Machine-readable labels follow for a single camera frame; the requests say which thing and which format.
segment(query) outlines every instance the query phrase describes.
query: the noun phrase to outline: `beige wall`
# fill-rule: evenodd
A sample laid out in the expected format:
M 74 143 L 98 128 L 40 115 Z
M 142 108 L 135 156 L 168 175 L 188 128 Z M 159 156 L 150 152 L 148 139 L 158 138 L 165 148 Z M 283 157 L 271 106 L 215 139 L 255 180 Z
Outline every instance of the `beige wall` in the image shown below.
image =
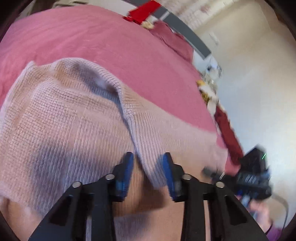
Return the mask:
M 211 39 L 214 33 L 218 46 Z M 241 0 L 197 32 L 222 65 L 218 95 L 245 152 L 267 149 L 274 191 L 296 211 L 296 44 L 262 0 Z M 284 209 L 268 201 L 282 225 Z

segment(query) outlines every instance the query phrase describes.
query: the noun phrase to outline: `bed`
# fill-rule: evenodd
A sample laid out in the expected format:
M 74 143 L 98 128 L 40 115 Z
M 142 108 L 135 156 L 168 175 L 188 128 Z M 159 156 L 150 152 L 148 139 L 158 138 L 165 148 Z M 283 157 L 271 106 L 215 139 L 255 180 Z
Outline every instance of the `bed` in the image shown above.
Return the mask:
M 0 105 L 30 61 L 66 57 L 97 63 L 145 99 L 193 126 L 216 133 L 196 81 L 200 73 L 141 26 L 91 5 L 50 9 L 15 22 L 0 42 Z M 236 169 L 230 161 L 226 170 Z

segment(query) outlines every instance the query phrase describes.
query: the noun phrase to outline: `red fabric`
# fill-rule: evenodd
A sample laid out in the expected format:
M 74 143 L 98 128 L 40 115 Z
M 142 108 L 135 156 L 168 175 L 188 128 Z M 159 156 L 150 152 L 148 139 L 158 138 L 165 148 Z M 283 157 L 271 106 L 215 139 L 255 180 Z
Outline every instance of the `red fabric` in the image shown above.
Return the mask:
M 131 10 L 129 12 L 129 15 L 127 17 L 123 17 L 125 20 L 130 22 L 135 22 L 137 24 L 141 24 L 143 21 L 148 18 L 149 15 L 151 15 L 156 9 L 158 9 L 161 5 L 151 0 L 141 6 L 139 6 L 135 10 Z
M 174 50 L 187 62 L 192 63 L 193 48 L 180 34 L 175 34 L 168 25 L 159 20 L 154 23 L 154 28 L 150 30 L 155 37 L 162 40 L 168 47 Z
M 228 148 L 232 163 L 234 165 L 239 165 L 239 159 L 244 156 L 242 148 L 230 127 L 226 113 L 224 113 L 218 105 L 214 117 L 222 133 L 224 143 Z

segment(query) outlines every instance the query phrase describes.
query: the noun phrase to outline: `red object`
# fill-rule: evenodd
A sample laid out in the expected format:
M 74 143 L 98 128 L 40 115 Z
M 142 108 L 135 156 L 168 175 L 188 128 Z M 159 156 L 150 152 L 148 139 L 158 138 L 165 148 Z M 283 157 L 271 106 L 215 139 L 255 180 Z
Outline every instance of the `red object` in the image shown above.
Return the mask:
M 224 113 L 218 105 L 214 117 L 220 128 L 224 143 L 228 148 L 232 163 L 234 165 L 239 165 L 239 159 L 244 156 L 242 148 L 238 143 L 233 130 L 230 127 L 230 123 L 228 122 L 228 117 L 226 113 Z
M 141 5 L 137 9 L 131 10 L 129 12 L 129 15 L 127 17 L 123 17 L 123 18 L 127 21 L 141 24 L 143 21 L 146 20 L 146 18 L 148 18 L 149 15 L 151 15 L 151 13 L 153 13 L 160 6 L 161 5 L 158 2 L 151 0 L 151 1 Z

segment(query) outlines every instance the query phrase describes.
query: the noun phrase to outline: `cable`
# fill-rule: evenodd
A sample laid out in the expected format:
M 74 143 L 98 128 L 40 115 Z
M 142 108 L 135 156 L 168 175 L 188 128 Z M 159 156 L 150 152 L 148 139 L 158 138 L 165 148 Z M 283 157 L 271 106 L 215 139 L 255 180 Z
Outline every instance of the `cable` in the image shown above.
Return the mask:
M 289 204 L 287 202 L 286 199 L 284 199 L 283 197 L 279 196 L 278 194 L 276 193 L 273 193 L 272 196 L 271 196 L 272 199 L 278 201 L 279 203 L 281 203 L 284 208 L 286 209 L 286 217 L 285 217 L 285 221 L 284 221 L 284 225 L 283 225 L 283 228 L 281 230 L 281 233 L 283 233 L 283 230 L 286 226 L 286 222 L 287 222 L 287 219 L 288 219 L 288 214 L 289 214 Z

